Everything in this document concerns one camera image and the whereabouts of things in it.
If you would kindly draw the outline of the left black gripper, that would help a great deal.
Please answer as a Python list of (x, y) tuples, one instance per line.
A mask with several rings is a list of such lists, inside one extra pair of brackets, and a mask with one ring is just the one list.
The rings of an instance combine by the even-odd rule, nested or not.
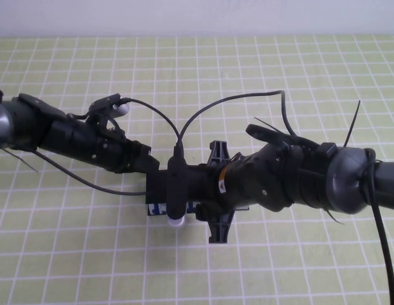
[(150, 156), (151, 147), (141, 142), (132, 142), (125, 132), (118, 129), (96, 128), (95, 165), (113, 173), (154, 173), (159, 170), (159, 161), (154, 157), (141, 157), (133, 162), (135, 156)]

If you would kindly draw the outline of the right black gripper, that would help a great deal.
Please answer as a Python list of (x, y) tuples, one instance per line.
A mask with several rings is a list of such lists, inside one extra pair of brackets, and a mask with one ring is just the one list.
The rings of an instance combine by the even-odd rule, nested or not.
[(208, 164), (192, 167), (196, 172), (188, 182), (188, 199), (213, 207), (196, 206), (196, 219), (208, 224), (208, 242), (228, 242), (237, 207), (258, 204), (279, 212), (298, 202), (298, 164), (292, 154), (272, 144), (230, 161), (227, 142), (212, 141)]

